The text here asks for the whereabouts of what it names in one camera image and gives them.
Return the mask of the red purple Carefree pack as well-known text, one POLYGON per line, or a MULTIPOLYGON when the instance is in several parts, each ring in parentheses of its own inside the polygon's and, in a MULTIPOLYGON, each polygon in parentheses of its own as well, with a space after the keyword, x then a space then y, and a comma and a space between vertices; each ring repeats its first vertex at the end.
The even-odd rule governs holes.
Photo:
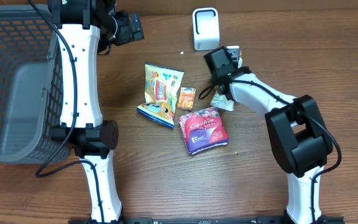
POLYGON ((185 114, 178 121, 190 155, 213 147, 225 146, 229 142, 229 136, 216 107, 185 114))

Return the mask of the yellow snack chip bag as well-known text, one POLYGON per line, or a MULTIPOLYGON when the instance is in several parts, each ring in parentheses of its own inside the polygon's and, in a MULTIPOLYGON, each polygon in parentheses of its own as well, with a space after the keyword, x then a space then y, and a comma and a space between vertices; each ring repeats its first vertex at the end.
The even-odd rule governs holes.
POLYGON ((148 119, 174 128, 177 93, 181 87, 184 71, 152 63, 145 63, 145 103, 137 112, 148 119))

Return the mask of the white barcode scanner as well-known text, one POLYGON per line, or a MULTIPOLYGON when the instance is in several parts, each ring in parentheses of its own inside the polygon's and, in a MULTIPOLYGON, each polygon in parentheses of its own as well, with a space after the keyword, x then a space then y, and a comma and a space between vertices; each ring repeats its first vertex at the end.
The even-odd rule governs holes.
POLYGON ((214 50, 219 47, 219 15, 213 7, 197 8, 192 13, 194 49, 214 50))

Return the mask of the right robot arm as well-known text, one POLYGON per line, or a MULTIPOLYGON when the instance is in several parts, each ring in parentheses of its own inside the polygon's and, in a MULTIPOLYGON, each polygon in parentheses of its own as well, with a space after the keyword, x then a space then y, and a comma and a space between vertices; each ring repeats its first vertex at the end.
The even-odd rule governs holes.
POLYGON ((220 47, 203 58, 212 84, 199 98, 218 87, 222 95, 265 118, 273 156, 287 173, 285 223, 327 223, 329 218, 319 207, 319 184, 328 172, 325 165, 336 143, 315 100, 309 95, 286 95, 260 81, 249 67, 241 65, 235 46, 220 47))

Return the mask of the orange small packet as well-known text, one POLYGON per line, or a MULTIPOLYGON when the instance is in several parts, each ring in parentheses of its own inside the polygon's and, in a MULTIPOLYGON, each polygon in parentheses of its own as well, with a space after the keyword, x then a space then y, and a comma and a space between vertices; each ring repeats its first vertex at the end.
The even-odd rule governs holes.
POLYGON ((195 88, 181 87, 180 97, 177 103, 178 108, 191 111, 193 109, 193 103, 195 101, 195 93, 195 88))

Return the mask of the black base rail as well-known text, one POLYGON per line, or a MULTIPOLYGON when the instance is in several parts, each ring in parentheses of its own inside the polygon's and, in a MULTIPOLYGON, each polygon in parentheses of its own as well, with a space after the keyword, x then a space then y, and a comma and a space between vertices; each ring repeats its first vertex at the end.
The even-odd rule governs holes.
MULTIPOLYGON (((316 221, 320 224, 345 224, 343 217, 322 216, 316 221)), ((91 220, 69 220, 69 224, 97 223, 91 220)), ((259 216, 256 218, 219 218, 219 219, 153 219, 153 218, 123 218, 118 223, 123 224, 284 224, 292 223, 284 216, 259 216)))

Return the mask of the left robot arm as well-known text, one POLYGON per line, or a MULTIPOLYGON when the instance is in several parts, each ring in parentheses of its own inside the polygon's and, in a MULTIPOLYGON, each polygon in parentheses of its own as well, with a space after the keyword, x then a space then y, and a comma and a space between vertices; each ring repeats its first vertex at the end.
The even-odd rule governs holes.
POLYGON ((119 131, 103 119, 96 74, 99 53, 142 40, 137 12, 116 11, 115 1, 49 1, 53 30, 59 41, 63 103, 60 123, 51 138, 73 145, 77 164, 85 170, 92 211, 87 223, 123 223, 113 171, 119 131))

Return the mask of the grey plastic mesh basket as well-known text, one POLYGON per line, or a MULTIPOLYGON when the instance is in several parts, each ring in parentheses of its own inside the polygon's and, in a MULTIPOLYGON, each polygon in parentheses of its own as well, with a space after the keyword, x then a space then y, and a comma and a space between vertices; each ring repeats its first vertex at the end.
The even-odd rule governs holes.
POLYGON ((69 149, 50 139, 62 112, 57 36, 45 5, 0 6, 0 163, 64 161, 69 149))

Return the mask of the white tube gold cap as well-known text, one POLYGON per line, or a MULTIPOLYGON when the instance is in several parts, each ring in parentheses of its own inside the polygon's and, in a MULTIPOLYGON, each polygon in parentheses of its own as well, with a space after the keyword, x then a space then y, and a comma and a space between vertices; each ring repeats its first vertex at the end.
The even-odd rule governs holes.
MULTIPOLYGON (((242 52, 241 57, 238 62, 235 62, 237 65, 235 65, 235 68, 239 68, 242 66, 243 59, 242 59, 242 52)), ((215 92, 211 102, 211 106, 214 106, 216 108, 226 110, 226 111, 234 111, 234 101, 229 100, 226 95, 221 95, 218 93, 218 91, 215 92)))

